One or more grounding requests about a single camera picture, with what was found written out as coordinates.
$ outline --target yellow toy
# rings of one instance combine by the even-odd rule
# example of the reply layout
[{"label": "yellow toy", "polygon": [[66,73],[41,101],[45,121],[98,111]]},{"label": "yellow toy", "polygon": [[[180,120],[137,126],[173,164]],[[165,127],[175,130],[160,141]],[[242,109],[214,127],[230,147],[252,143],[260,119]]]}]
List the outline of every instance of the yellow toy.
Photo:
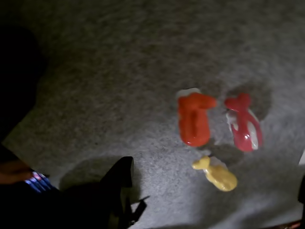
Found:
[{"label": "yellow toy", "polygon": [[[216,165],[210,165],[211,159]],[[205,176],[219,190],[228,192],[236,188],[237,178],[231,173],[216,157],[204,156],[199,161],[193,163],[193,169],[203,169]]]}]

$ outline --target orange plastic figure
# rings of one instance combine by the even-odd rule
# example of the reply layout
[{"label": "orange plastic figure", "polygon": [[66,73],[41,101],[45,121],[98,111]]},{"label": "orange plastic figure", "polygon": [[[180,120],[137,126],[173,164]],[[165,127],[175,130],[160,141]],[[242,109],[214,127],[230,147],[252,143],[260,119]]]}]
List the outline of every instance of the orange plastic figure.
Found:
[{"label": "orange plastic figure", "polygon": [[203,146],[210,139],[206,110],[216,107],[213,97],[201,94],[198,88],[177,93],[180,137],[189,146]]}]

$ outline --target red and white toy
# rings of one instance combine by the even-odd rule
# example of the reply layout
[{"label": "red and white toy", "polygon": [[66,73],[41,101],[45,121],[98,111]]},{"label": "red and white toy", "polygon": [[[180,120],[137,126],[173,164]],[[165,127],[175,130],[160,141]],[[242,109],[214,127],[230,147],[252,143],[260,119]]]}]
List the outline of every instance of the red and white toy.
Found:
[{"label": "red and white toy", "polygon": [[249,109],[250,103],[250,95],[245,93],[240,93],[237,98],[228,98],[224,102],[230,109],[226,117],[234,137],[234,144],[244,152],[256,150],[263,143],[259,121]]}]

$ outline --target bath toy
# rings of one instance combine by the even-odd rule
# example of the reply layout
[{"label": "bath toy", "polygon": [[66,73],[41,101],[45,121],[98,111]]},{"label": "bath toy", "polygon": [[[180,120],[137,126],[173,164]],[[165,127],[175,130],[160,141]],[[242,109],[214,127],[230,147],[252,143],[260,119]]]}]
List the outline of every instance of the bath toy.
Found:
[{"label": "bath toy", "polygon": [[193,169],[202,169],[206,178],[219,190],[228,192],[236,188],[237,178],[216,157],[204,156],[193,163]]},{"label": "bath toy", "polygon": [[210,138],[206,110],[216,107],[213,97],[204,95],[198,88],[177,93],[180,137],[189,146],[203,146]]},{"label": "bath toy", "polygon": [[234,144],[243,152],[256,150],[263,143],[259,120],[249,109],[250,103],[250,95],[246,93],[240,93],[237,98],[228,98],[224,102],[230,109],[226,117],[234,137]]}]

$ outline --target floor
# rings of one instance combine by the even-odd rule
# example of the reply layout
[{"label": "floor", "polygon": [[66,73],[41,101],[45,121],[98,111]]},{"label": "floor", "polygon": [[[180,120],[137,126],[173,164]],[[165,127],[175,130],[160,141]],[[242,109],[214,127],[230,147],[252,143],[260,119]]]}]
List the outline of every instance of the floor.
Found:
[{"label": "floor", "polygon": [[[305,1],[11,0],[0,14],[49,60],[37,104],[4,144],[65,189],[135,160],[134,229],[256,229],[297,220],[305,167]],[[217,98],[211,141],[181,142],[175,94]],[[224,99],[252,96],[264,146],[234,146]],[[218,191],[191,165],[206,149],[238,178]]]}]

